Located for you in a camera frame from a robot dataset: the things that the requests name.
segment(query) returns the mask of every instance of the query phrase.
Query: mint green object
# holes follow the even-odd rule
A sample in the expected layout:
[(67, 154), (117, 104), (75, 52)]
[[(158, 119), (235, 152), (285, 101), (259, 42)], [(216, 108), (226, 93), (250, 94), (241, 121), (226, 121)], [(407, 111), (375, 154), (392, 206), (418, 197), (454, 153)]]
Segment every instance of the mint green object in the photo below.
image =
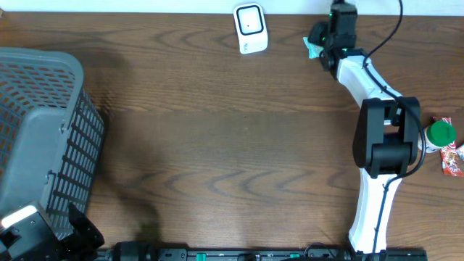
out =
[(196, 261), (206, 261), (206, 254), (196, 254)]
[(310, 52), (310, 59), (319, 58), (319, 54), (324, 50), (322, 46), (317, 46), (310, 43), (307, 40), (307, 37), (303, 37), (304, 44), (306, 45), (308, 51)]

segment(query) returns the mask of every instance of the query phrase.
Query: red package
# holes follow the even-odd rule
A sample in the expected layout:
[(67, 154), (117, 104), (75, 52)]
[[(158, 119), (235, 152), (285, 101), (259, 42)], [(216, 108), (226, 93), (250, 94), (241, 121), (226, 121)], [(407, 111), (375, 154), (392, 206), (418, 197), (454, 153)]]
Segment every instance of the red package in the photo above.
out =
[[(434, 117), (435, 121), (442, 120), (446, 123), (451, 123), (450, 117)], [(464, 173), (460, 168), (456, 152), (456, 142), (453, 141), (450, 145), (440, 149), (440, 155), (442, 156), (442, 168), (443, 174), (450, 175), (454, 177), (464, 177)]]

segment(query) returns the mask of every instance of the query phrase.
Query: green bottle cap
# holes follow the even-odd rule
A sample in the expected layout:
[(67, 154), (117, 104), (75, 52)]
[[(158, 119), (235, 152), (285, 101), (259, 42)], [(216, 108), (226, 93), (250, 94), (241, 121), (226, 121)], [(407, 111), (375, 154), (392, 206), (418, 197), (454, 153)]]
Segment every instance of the green bottle cap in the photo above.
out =
[(440, 120), (427, 128), (427, 138), (435, 146), (447, 146), (456, 139), (456, 130), (451, 124)]

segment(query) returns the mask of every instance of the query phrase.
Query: white plug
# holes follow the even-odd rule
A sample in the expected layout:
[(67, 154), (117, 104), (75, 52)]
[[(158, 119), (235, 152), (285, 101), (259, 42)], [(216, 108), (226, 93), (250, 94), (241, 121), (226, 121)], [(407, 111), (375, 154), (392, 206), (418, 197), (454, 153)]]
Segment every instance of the white plug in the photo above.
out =
[(251, 54), (268, 47), (268, 29), (259, 4), (244, 4), (236, 7), (233, 18), (242, 54)]

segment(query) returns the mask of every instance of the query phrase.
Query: snack package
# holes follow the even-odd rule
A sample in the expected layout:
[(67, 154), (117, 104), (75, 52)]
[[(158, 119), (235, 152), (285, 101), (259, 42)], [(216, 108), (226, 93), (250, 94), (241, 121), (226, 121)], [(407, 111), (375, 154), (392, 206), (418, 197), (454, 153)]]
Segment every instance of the snack package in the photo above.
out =
[(461, 157), (461, 159), (464, 160), (464, 145), (456, 149), (456, 152), (459, 155), (459, 157)]
[(313, 43), (310, 43), (307, 40), (307, 37), (303, 37), (304, 44), (306, 45), (308, 51), (310, 52), (310, 59), (319, 58), (319, 54), (324, 50), (324, 47), (317, 46)]
[[(434, 117), (434, 120), (442, 120), (452, 125), (450, 117)], [(458, 155), (455, 141), (443, 149), (440, 149), (440, 155), (442, 156), (443, 174), (454, 177), (464, 177), (464, 173), (461, 170), (460, 164), (457, 160)]]

